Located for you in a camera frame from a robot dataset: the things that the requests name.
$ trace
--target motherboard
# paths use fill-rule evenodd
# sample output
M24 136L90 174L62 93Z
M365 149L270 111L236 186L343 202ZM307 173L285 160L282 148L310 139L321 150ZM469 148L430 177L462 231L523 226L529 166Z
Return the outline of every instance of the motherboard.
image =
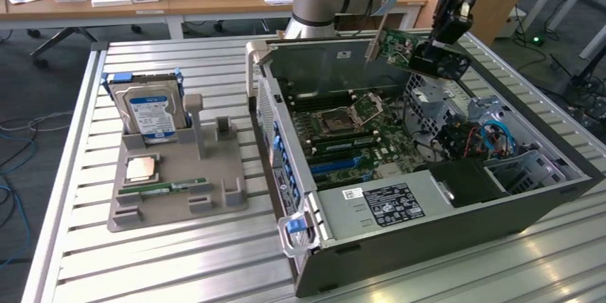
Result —
M318 189L383 179L426 164L402 127L398 100L349 92L290 103L291 118Z

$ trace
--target blue pcie slot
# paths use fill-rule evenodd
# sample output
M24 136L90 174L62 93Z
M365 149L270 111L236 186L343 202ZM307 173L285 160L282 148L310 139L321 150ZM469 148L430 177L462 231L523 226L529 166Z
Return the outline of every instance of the blue pcie slot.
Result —
M361 164L361 159L362 157L358 156L351 160L338 161L326 165L314 166L311 167L311 174L319 174L335 170L346 170L347 168L355 168Z

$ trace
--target office chair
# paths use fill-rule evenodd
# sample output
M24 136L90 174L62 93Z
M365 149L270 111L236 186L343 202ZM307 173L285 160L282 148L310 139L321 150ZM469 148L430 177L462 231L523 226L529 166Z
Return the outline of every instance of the office chair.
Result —
M142 33L142 27L138 26L138 25L131 25L131 30L134 33ZM43 45L40 45L38 47L38 49L30 54L31 56L31 61L34 63L34 65L42 69L47 68L48 67L48 61L46 59L42 59L39 58L38 56L40 56L44 51L47 51L48 49L51 49L56 44L59 44L59 42L66 39L67 37L71 36L72 33L78 33L80 35L83 35L91 43L95 43L98 40L96 38L94 37L94 35L91 35L91 33L88 32L88 30L86 28L64 28L62 31L59 31L59 33L50 39L44 42ZM39 30L32 30L32 29L28 29L28 35L30 37L32 38L39 38L40 37L40 31Z

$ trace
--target hard drive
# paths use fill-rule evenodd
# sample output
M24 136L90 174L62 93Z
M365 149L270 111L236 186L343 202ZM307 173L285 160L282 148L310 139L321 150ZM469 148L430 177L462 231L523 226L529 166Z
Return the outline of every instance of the hard drive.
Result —
M183 76L179 69L163 75L104 74L103 86L120 113L127 134L143 135L147 144L176 139L190 126L183 109Z

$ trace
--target green circuit board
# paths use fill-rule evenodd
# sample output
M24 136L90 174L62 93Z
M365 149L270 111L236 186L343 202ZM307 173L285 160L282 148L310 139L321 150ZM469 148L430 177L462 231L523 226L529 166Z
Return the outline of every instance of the green circuit board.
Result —
M399 69L409 69L413 51L426 40L418 35L399 30L383 29L379 40L379 55Z
M426 164L389 101L373 93L357 98L349 107L291 113L319 190L411 173ZM351 160L353 167L314 172Z

